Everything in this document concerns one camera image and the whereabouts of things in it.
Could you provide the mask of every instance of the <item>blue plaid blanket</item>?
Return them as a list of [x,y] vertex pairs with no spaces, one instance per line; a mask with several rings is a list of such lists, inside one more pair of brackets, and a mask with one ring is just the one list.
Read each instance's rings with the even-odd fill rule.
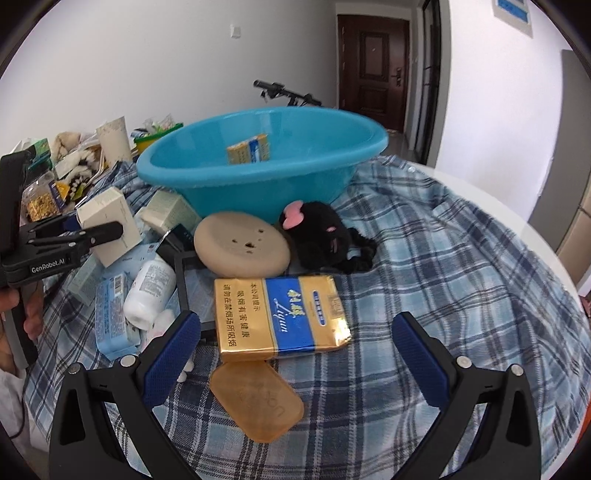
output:
[[[134,212],[155,192],[133,165],[120,166],[96,190],[111,185]],[[546,470],[583,420],[591,387],[589,323],[556,276],[513,232],[396,157],[360,165],[334,207],[347,226],[379,243],[371,272],[335,277],[353,342],[272,362],[306,412],[270,445],[246,438],[215,400],[208,381],[219,355],[199,345],[188,381],[154,410],[188,463],[205,479],[390,479],[437,415],[391,340],[392,318],[408,310],[454,356],[483,368],[523,365]],[[209,295],[212,278],[204,275],[201,291]],[[212,302],[196,310],[211,316]],[[63,289],[46,312],[26,400],[48,438],[68,365],[108,364],[96,350],[93,312]],[[145,472],[121,418],[110,412],[130,464]],[[462,464],[482,413],[474,412],[447,473]]]

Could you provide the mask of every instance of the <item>white wall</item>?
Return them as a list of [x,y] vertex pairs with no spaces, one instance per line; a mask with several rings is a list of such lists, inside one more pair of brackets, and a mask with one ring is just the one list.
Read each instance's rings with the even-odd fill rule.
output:
[[449,100],[436,168],[527,220],[556,144],[560,52],[570,47],[531,3],[533,38],[495,18],[491,0],[449,0],[449,8]]
[[335,35],[330,1],[61,0],[0,79],[0,152],[121,115],[131,129],[264,106],[256,79],[334,106]]

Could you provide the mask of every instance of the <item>cable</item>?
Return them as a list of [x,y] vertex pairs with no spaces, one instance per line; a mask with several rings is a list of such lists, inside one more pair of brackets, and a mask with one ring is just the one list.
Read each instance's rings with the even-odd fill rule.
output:
[[21,397],[21,413],[22,413],[22,422],[21,422],[21,427],[18,429],[18,432],[16,432],[14,435],[10,435],[10,439],[14,440],[15,438],[19,437],[22,433],[22,431],[25,429],[25,395],[23,394]]

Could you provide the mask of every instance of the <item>tile floor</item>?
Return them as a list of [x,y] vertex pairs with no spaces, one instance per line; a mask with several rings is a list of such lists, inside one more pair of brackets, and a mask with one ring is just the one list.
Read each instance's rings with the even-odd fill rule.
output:
[[386,150],[382,155],[398,155],[408,161],[417,161],[414,150],[408,149],[408,142],[402,133],[394,132],[390,133],[390,143],[386,147]]

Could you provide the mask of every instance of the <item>white box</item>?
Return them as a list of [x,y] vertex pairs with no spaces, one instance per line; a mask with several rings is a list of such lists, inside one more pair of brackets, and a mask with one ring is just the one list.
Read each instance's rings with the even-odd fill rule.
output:
[[140,214],[141,219],[160,235],[179,223],[193,233],[201,218],[178,193],[160,190]]
[[139,230],[123,194],[115,187],[97,195],[78,208],[78,222],[82,228],[119,222],[123,225],[120,239],[94,247],[92,252],[108,267],[141,241]]

